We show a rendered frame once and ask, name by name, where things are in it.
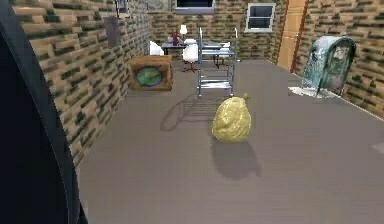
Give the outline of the grey wall panel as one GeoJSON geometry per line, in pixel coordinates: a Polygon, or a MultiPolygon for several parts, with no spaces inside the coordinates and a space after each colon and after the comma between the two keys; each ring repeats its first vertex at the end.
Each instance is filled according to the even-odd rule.
{"type": "Polygon", "coordinates": [[[106,30],[108,46],[116,47],[120,44],[120,31],[118,19],[116,17],[104,17],[104,27],[106,30]]]}

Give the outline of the silver metal handcart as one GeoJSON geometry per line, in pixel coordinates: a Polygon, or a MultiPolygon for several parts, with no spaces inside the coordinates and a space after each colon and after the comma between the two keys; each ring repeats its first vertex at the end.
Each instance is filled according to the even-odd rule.
{"type": "Polygon", "coordinates": [[[237,63],[235,48],[238,44],[238,30],[234,28],[234,40],[223,42],[205,41],[203,29],[198,29],[197,96],[204,90],[225,90],[234,96],[234,80],[237,63]]]}

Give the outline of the large black curved object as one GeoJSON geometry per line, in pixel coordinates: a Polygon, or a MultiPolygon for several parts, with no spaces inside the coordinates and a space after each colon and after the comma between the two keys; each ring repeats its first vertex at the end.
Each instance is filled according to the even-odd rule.
{"type": "Polygon", "coordinates": [[[52,94],[8,0],[0,0],[0,224],[89,224],[52,94]]]}

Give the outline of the brown wooden crate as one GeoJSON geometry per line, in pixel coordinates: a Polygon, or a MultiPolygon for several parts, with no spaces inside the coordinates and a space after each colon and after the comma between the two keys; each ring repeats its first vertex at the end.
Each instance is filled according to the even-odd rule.
{"type": "Polygon", "coordinates": [[[128,62],[132,90],[171,91],[173,70],[171,55],[137,56],[128,62]]]}

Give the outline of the orange wooden door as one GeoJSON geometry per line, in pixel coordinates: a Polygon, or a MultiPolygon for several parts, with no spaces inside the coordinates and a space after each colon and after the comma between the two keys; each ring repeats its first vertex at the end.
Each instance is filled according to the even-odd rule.
{"type": "Polygon", "coordinates": [[[284,28],[277,65],[289,72],[294,69],[308,0],[287,0],[284,28]]]}

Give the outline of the white swivel chair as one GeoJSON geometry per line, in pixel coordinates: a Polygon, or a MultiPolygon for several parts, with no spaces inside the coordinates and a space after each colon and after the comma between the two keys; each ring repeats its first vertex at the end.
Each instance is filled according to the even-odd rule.
{"type": "Polygon", "coordinates": [[[195,72],[196,68],[194,67],[194,64],[198,61],[198,45],[197,44],[190,44],[188,45],[182,53],[183,60],[186,61],[189,64],[189,67],[185,67],[183,69],[184,72],[192,71],[195,72]]]}

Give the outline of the grey framed window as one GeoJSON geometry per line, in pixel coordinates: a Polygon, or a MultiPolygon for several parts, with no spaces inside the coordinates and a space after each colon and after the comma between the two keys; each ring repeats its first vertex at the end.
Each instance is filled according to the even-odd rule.
{"type": "Polygon", "coordinates": [[[176,0],[175,11],[181,14],[211,14],[215,0],[176,0]]]}

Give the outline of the small framed wall picture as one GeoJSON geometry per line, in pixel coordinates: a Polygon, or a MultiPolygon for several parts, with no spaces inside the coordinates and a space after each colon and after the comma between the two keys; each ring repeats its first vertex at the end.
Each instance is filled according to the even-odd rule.
{"type": "Polygon", "coordinates": [[[128,0],[115,0],[117,17],[119,19],[128,17],[128,0]]]}

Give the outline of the green rounded mailbox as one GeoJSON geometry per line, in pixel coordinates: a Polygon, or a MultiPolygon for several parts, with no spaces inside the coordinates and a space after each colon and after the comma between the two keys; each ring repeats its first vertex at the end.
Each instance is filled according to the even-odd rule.
{"type": "Polygon", "coordinates": [[[356,54],[356,43],[348,36],[321,36],[309,49],[309,57],[302,76],[302,86],[314,90],[344,92],[346,79],[356,54]]]}

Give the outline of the yellow lumpy sack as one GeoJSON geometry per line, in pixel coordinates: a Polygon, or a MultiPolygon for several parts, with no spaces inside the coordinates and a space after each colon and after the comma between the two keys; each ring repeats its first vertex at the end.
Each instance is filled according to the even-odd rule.
{"type": "Polygon", "coordinates": [[[211,132],[222,143],[244,141],[250,132],[251,115],[248,109],[249,95],[230,97],[224,100],[216,110],[211,132]]]}

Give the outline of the white framed window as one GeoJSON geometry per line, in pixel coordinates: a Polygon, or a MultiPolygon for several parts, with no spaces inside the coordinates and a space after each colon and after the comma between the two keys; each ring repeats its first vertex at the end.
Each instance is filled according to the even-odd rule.
{"type": "Polygon", "coordinates": [[[246,16],[246,32],[271,32],[275,15],[275,3],[249,3],[246,16]]]}

